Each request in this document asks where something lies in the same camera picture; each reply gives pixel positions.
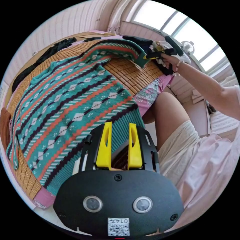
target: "qr code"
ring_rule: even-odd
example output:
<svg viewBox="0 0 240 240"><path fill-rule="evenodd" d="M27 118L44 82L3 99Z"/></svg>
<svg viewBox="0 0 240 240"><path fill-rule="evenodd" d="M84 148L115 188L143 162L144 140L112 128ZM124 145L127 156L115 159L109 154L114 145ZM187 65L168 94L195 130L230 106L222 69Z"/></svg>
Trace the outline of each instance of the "qr code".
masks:
<svg viewBox="0 0 240 240"><path fill-rule="evenodd" d="M108 236L130 236L129 218L108 218Z"/></svg>

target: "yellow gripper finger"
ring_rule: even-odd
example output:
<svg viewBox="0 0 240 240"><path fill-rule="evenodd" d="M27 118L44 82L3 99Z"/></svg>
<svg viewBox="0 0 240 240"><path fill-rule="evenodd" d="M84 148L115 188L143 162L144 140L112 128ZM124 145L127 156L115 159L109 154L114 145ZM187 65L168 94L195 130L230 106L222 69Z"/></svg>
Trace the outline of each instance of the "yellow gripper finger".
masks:
<svg viewBox="0 0 240 240"><path fill-rule="evenodd" d="M136 124L129 123L128 170L130 168L141 168L142 165L143 161L137 127Z"/></svg>
<svg viewBox="0 0 240 240"><path fill-rule="evenodd" d="M102 137L97 154L96 165L98 168L108 168L111 170L112 151L112 122L106 122L102 132Z"/></svg>

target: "knit sweater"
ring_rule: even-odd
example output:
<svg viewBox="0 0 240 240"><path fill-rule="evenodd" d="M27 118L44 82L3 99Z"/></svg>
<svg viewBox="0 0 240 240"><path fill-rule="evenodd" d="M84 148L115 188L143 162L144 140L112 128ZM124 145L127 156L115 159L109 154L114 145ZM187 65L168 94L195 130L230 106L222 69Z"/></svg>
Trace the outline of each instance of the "knit sweater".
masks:
<svg viewBox="0 0 240 240"><path fill-rule="evenodd" d="M84 138L104 122L112 122L112 152L128 139L129 123L144 127L130 93L103 67L112 57L147 60L135 43L103 40L77 57L52 62L33 77L12 122L7 156L18 168L19 146L32 173L53 195L72 175Z"/></svg>

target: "shorts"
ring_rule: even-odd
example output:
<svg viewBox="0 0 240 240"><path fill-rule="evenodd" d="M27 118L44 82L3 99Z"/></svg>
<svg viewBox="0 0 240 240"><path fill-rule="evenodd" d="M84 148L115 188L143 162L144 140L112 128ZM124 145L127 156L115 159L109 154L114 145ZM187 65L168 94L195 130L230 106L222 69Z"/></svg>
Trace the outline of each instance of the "shorts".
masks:
<svg viewBox="0 0 240 240"><path fill-rule="evenodd" d="M184 122L158 151L160 173L177 185L200 141L191 121Z"/></svg>

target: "leg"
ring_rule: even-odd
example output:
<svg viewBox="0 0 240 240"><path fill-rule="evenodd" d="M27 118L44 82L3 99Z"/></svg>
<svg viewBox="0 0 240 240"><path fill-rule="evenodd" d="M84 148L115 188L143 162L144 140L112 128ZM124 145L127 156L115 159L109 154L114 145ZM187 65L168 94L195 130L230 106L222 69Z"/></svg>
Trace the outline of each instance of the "leg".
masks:
<svg viewBox="0 0 240 240"><path fill-rule="evenodd" d="M162 92L151 106L155 119L157 150L184 122L190 120L180 102L170 93Z"/></svg>
<svg viewBox="0 0 240 240"><path fill-rule="evenodd" d="M142 116L142 120L144 124L150 124L155 121L154 115L153 115L153 105L145 112L145 114Z"/></svg>

